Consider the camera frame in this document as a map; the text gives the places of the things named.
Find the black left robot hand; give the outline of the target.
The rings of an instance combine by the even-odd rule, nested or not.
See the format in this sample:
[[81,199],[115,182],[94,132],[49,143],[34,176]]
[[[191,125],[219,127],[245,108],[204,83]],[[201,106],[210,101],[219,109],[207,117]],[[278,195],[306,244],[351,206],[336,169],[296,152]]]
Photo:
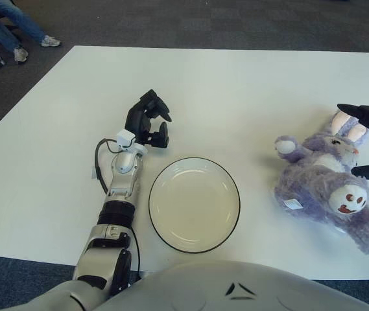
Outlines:
[[[125,129],[135,135],[137,144],[149,144],[156,148],[167,148],[169,144],[168,127],[166,122],[171,122],[169,108],[153,89],[140,97],[128,111]],[[165,121],[161,123],[157,132],[150,133],[151,120],[157,117]]]

